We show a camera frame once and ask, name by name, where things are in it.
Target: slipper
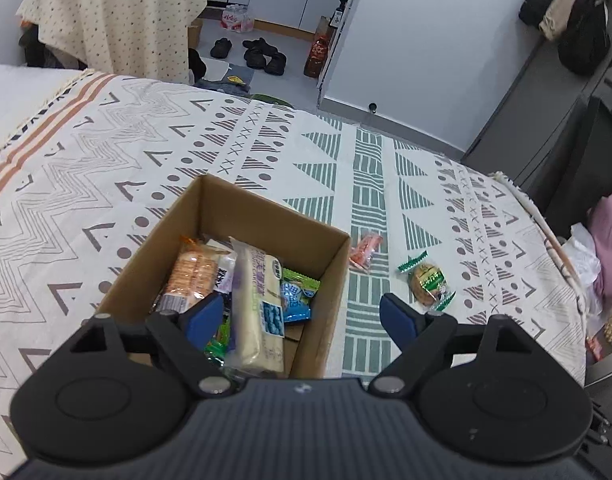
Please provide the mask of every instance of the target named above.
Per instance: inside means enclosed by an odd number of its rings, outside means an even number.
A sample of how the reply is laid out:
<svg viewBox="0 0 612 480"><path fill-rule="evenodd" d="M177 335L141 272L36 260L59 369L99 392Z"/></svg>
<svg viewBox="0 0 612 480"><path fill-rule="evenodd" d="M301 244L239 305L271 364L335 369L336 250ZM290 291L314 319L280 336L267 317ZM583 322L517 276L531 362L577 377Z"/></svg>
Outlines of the slipper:
<svg viewBox="0 0 612 480"><path fill-rule="evenodd" d="M272 57L273 54L276 54L277 52L279 52L276 46L267 44L264 38L259 38L258 40L253 40L253 41L244 40L241 42L241 44L245 48L258 48L259 50L262 51L262 54L264 54L264 56L268 56L268 57Z"/></svg>
<svg viewBox="0 0 612 480"><path fill-rule="evenodd" d="M211 56L215 59L225 59L228 57L232 43L228 38L221 38L215 41L215 46L211 49Z"/></svg>
<svg viewBox="0 0 612 480"><path fill-rule="evenodd" d="M188 67L193 71L195 81L199 81L206 75L206 65L194 48L188 49Z"/></svg>
<svg viewBox="0 0 612 480"><path fill-rule="evenodd" d="M264 72L272 75L283 75L286 68L286 56L281 52L273 54L271 60L266 65Z"/></svg>
<svg viewBox="0 0 612 480"><path fill-rule="evenodd" d="M260 48L250 48L244 53L246 66L249 68L263 69L266 68L266 58Z"/></svg>

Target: snack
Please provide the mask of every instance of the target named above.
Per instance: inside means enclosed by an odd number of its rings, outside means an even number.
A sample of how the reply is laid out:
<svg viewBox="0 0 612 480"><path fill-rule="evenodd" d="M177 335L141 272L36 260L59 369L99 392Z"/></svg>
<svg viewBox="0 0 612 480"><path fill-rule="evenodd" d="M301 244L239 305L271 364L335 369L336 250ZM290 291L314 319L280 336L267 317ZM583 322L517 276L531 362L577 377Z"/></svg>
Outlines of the snack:
<svg viewBox="0 0 612 480"><path fill-rule="evenodd" d="M408 272L408 288L415 299L423 306L442 311L454 298L441 269L431 262L422 262L428 256L424 251L398 267L400 272Z"/></svg>
<svg viewBox="0 0 612 480"><path fill-rule="evenodd" d="M222 294L228 294L232 290L232 276L235 272L237 253L216 240L208 240L206 245L225 252L225 254L220 255L219 264L217 265L214 290Z"/></svg>
<svg viewBox="0 0 612 480"><path fill-rule="evenodd" d="M310 319L310 300L319 288L320 282L317 280L284 269L281 286L284 323Z"/></svg>
<svg viewBox="0 0 612 480"><path fill-rule="evenodd" d="M365 235L357 244L357 247L351 249L348 257L350 264L357 269L368 270L371 266L372 254L380 246L382 240L384 239L377 233Z"/></svg>
<svg viewBox="0 0 612 480"><path fill-rule="evenodd" d="M228 367L248 373L284 371L284 318L280 297L282 266L274 256L231 238L237 252L232 283L235 348Z"/></svg>
<svg viewBox="0 0 612 480"><path fill-rule="evenodd" d="M222 324L204 349L206 357L220 367L224 366L224 358L230 344L230 311L232 306L230 294L222 294L222 298L224 298L224 318Z"/></svg>
<svg viewBox="0 0 612 480"><path fill-rule="evenodd" d="M184 238L157 310L185 312L208 296L215 285L220 256L225 253Z"/></svg>

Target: bed sheet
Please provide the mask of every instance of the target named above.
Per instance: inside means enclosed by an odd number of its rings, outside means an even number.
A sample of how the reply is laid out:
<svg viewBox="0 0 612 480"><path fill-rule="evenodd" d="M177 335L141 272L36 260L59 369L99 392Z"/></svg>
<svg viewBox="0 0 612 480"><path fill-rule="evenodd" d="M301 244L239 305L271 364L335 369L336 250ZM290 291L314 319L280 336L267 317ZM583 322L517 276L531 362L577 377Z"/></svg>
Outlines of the bed sheet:
<svg viewBox="0 0 612 480"><path fill-rule="evenodd" d="M0 146L80 70L0 65Z"/></svg>
<svg viewBox="0 0 612 480"><path fill-rule="evenodd" d="M292 108L86 72L0 153L0 473L22 459L8 419L15 389L206 173L354 242L384 237L370 274L349 271L329 375L369 380L396 357L379 299L391 291L420 308L396 267L428 250L456 291L448 314L478 324L509 314L583 381L583 304L528 199L503 178Z"/></svg>

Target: orange candy wrapper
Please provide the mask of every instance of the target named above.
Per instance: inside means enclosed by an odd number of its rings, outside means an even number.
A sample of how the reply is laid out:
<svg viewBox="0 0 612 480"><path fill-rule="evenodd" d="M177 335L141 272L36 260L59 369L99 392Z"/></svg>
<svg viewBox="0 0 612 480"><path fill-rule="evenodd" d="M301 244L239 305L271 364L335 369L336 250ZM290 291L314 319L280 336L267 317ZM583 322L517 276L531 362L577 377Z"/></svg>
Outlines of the orange candy wrapper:
<svg viewBox="0 0 612 480"><path fill-rule="evenodd" d="M381 235L377 233L368 233L361 239L355 249L351 249L348 261L355 269L368 271L372 262L372 254L377 250L377 247L382 243Z"/></svg>

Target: cardboard box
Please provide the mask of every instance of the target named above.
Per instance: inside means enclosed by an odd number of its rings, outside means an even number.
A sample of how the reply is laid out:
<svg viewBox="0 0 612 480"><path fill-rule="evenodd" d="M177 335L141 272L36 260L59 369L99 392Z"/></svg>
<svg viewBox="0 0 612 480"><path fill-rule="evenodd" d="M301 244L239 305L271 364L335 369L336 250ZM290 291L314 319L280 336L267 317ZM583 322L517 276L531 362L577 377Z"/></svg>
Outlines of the cardboard box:
<svg viewBox="0 0 612 480"><path fill-rule="evenodd" d="M287 325L284 371L322 377L348 269L347 233L311 220L212 175L193 180L155 226L100 304L118 322L139 322L150 311L180 248L180 236L233 236L276 256L286 267L321 281L312 319Z"/></svg>
<svg viewBox="0 0 612 480"><path fill-rule="evenodd" d="M202 33L202 27L204 26L204 20L202 18L195 18L188 26L188 47L197 48L199 45L199 37Z"/></svg>

